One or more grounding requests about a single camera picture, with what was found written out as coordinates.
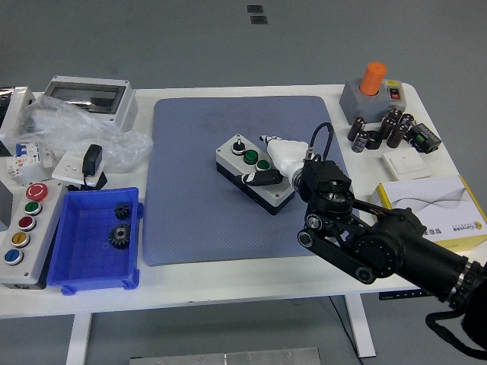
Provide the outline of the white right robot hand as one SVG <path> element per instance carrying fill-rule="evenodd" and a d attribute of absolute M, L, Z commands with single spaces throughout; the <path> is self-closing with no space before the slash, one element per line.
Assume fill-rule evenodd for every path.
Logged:
<path fill-rule="evenodd" d="M 269 186 L 289 181 L 290 186 L 298 190 L 304 158 L 308 151 L 308 144 L 303 141 L 289 141 L 279 136 L 261 135 L 259 138 L 267 146 L 267 154 L 274 164 L 274 168 L 237 175 L 234 180 L 245 186 Z"/>

